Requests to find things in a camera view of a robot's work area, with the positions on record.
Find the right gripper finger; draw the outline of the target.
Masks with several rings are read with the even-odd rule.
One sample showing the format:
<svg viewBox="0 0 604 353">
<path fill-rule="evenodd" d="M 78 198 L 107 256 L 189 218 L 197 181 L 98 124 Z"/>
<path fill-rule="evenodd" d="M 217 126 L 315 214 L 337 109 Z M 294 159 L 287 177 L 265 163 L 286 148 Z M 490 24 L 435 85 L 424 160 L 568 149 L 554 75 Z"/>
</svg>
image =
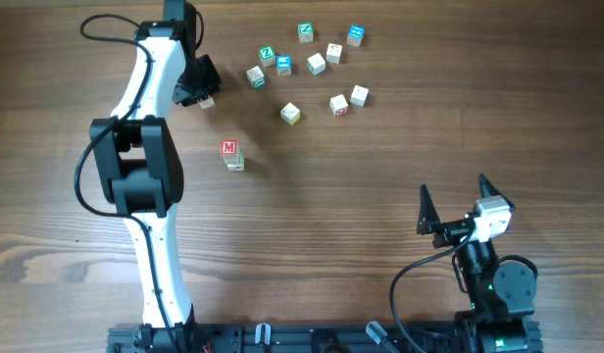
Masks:
<svg viewBox="0 0 604 353">
<path fill-rule="evenodd" d="M 515 211 L 514 203 L 494 187 L 484 174 L 478 175 L 478 187 L 482 198 L 500 196 L 508 204 L 510 211 Z"/>
<path fill-rule="evenodd" d="M 434 207 L 428 186 L 422 184 L 420 187 L 420 213 L 418 216 L 417 234 L 431 234 L 439 232 L 440 218 Z"/>
</svg>

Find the plain white block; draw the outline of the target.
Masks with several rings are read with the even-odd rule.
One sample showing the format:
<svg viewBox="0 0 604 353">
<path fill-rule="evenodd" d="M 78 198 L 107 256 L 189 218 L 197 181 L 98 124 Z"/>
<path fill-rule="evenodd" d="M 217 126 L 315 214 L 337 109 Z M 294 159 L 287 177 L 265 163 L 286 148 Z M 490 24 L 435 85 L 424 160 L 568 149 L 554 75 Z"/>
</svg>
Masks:
<svg viewBox="0 0 604 353">
<path fill-rule="evenodd" d="M 212 96 L 209 96 L 206 99 L 199 100 L 198 104 L 201 109 L 205 110 L 205 109 L 213 107 L 215 105 L 215 100 Z"/>
</svg>

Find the red M block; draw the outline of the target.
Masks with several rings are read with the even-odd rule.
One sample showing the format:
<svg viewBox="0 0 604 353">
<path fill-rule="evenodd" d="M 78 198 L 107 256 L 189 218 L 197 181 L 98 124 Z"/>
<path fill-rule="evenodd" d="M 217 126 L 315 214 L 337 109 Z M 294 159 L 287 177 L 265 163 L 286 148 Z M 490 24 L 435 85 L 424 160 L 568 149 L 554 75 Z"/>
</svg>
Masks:
<svg viewBox="0 0 604 353">
<path fill-rule="evenodd" d="M 224 159 L 236 159 L 239 156 L 239 145 L 235 139 L 226 139 L 221 143 L 221 155 Z"/>
</svg>

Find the white block green E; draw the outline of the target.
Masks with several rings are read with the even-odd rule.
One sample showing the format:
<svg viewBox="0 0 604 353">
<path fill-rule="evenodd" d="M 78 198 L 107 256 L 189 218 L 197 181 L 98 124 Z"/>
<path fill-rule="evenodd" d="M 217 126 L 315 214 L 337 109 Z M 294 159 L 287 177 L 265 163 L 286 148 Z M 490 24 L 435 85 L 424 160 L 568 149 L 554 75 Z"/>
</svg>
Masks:
<svg viewBox="0 0 604 353">
<path fill-rule="evenodd" d="M 233 155 L 223 155 L 223 159 L 227 165 L 242 164 L 243 154 L 241 152 Z"/>
</svg>

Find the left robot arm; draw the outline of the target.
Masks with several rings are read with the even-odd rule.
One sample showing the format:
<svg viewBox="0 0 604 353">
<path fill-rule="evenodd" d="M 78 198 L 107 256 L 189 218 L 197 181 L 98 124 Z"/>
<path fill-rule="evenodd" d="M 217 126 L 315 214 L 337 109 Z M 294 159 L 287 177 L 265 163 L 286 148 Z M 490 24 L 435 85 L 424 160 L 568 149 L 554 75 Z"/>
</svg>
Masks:
<svg viewBox="0 0 604 353">
<path fill-rule="evenodd" d="M 221 78 L 209 56 L 197 56 L 204 22 L 185 0 L 166 0 L 159 21 L 136 27 L 129 44 L 136 62 L 119 105 L 110 117 L 92 121 L 90 143 L 76 167 L 94 157 L 110 217 L 124 220 L 132 239 L 143 291 L 142 322 L 112 328 L 110 352 L 210 352 L 181 276 L 176 241 L 183 168 L 167 119 L 173 104 L 210 105 Z"/>
</svg>

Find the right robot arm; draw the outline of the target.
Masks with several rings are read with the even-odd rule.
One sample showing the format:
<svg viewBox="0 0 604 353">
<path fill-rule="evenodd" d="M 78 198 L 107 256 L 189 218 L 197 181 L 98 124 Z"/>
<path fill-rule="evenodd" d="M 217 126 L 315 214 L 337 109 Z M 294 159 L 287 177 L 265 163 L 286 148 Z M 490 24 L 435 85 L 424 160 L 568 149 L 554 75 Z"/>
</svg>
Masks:
<svg viewBox="0 0 604 353">
<path fill-rule="evenodd" d="M 408 331 L 426 352 L 541 352 L 543 342 L 534 314 L 538 270 L 519 255 L 500 257 L 492 239 L 509 229 L 515 205 L 484 176 L 480 199 L 462 220 L 444 223 L 428 187 L 421 186 L 417 233 L 432 234 L 433 247 L 454 247 L 451 262 L 460 290 L 472 309 L 452 321 L 411 323 Z"/>
</svg>

